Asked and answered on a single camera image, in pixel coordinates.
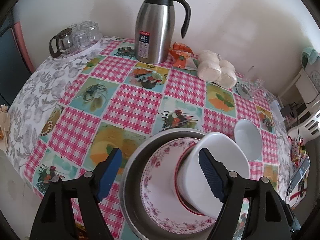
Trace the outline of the white square bowl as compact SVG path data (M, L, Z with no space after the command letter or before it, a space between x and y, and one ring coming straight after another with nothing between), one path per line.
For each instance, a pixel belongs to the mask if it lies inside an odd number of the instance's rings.
M199 165L199 151L207 148L216 161L229 171L249 178L249 163L240 147L228 136L212 132L192 149L178 172L178 187L184 199L204 215L217 218L222 203L216 198Z

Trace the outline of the light blue floral bowl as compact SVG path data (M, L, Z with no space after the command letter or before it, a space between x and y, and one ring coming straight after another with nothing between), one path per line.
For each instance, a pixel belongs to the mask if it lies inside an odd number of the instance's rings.
M259 129L253 122L240 119L234 126L233 139L250 161L258 160L263 150Z

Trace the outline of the red rimmed white bowl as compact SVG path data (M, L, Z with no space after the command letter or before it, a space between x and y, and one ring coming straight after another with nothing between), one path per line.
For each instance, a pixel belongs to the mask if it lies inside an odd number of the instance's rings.
M183 162L186 160L186 158L188 157L188 155L191 153L192 149L195 147L195 144L189 146L183 153L182 155L179 157L178 162L175 166L175 171L174 171L174 175L173 175L173 179L172 179L172 191L174 192L176 198L179 200L179 202L182 204L182 206L190 213L197 215L197 216L204 216L203 213L201 213L200 211L198 211L195 207L193 207L190 203L188 203L184 197L182 196L182 194L179 191L179 187L178 187L178 172L181 169L181 166L183 164Z

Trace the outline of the stainless steel round pan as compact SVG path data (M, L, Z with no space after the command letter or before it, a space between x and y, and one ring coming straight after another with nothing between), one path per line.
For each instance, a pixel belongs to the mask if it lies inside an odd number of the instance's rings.
M212 227L189 235L178 235L161 229L147 215L140 196L143 168L158 148L174 139L202 139L205 135L203 131L191 128L175 128L160 132L143 142L127 161L120 181L120 206L126 226L138 239L206 239L209 235Z

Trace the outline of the floral pink rimmed plate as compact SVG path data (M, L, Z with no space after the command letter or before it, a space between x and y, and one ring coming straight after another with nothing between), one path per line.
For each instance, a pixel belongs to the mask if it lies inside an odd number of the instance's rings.
M157 226L170 233L192 234L215 223L215 219L185 207L175 189L176 167L187 150L198 142L196 138L179 138L165 143L152 154L142 173L143 207Z

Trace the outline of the smartphone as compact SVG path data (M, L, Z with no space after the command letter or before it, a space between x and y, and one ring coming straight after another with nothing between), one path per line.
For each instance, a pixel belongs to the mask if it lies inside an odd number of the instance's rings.
M300 183L300 181L304 178L307 171L310 168L310 158L308 155L306 155L297 168L297 170L294 172L294 174L291 176L289 181L289 189L292 192L294 188Z

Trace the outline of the colourful snack tube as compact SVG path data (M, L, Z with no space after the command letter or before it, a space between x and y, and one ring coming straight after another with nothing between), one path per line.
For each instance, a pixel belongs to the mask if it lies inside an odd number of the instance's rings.
M295 167L298 167L301 162L301 143L302 140L300 137L295 137L291 140L291 161L293 162Z

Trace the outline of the pink checkered fruit tablecloth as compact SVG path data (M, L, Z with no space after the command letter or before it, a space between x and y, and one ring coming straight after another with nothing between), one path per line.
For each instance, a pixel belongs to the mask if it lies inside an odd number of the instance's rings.
M297 205L305 193L287 192L289 138L273 100L264 92L246 100L235 89L175 68L170 57L140 63L131 39L106 37L97 50L65 61L48 58L32 74L9 108L6 155L42 197L53 176L78 177L114 147L128 160L158 132L181 127L231 135L236 122L247 119L263 139L261 157L249 163L250 177L270 178L280 196Z

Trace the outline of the black power adapter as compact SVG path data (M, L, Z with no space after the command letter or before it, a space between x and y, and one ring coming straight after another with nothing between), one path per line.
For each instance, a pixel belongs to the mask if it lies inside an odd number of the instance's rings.
M295 116L296 109L295 109L295 106L286 105L281 108L280 112L281 112L282 117L285 118L288 115Z

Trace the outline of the white power strip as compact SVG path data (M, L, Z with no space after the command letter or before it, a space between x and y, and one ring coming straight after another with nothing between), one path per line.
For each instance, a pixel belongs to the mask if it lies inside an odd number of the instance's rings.
M281 106L278 102L278 100L273 100L271 103L270 103L270 109L271 109L271 112L274 116L275 119L277 119L279 122L284 122L285 121L285 118L282 116L281 114Z

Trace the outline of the crumpled beige paper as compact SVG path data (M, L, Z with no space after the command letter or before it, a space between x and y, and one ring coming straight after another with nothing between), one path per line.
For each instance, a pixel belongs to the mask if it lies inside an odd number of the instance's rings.
M0 137L0 143L1 143L1 150L3 152L6 152L8 149L8 132L10 129L10 116L8 115L8 106L1 105L1 111L0 111L0 127L1 127L1 137Z

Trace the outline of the white shelf unit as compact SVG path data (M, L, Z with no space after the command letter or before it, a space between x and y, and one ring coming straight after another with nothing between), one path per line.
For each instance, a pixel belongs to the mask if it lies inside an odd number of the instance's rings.
M281 107L295 106L295 116L285 117L288 136L303 142L319 137L319 52L312 47L302 51L301 69L278 96Z

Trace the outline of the clear glass mug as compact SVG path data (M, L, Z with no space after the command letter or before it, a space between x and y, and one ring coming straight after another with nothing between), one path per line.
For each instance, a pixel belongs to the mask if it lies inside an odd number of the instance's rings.
M262 79L244 79L240 80L236 85L237 93L247 100L260 101L267 96L267 92L264 89L264 80Z

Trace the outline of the bag of white buns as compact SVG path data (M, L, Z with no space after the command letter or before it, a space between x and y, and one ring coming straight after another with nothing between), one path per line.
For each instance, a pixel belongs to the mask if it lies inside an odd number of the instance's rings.
M231 89L237 83L234 65L210 50L203 50L198 56L197 77L225 89Z

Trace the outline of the small glass teapot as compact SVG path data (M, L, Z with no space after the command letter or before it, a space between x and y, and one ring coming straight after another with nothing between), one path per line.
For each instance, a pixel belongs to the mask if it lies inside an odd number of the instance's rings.
M55 41L56 51L52 46L52 42ZM49 52L52 58L56 59L65 51L70 50L73 47L73 35L72 28L66 28L56 34L49 41Z

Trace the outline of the orange snack packet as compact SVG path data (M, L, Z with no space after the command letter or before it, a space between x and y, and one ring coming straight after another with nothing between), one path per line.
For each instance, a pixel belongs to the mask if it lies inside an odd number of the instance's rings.
M173 58L173 67L186 70L197 70L196 55L188 45L175 42L169 49L169 53Z

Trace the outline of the tray of glass cups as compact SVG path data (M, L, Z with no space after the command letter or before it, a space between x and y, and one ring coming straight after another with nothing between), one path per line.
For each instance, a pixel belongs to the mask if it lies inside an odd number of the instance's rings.
M86 49L91 48L103 38L100 32L99 24L91 20L77 24L70 25L72 30L73 46L70 49L70 54L75 55Z

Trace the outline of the stainless steel thermos jug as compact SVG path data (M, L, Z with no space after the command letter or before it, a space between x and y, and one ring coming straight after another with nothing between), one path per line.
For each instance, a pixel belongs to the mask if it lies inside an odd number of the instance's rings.
M185 37L191 8L185 0L144 0L136 19L135 58L147 64L166 61L175 27L174 2L185 9L181 37Z

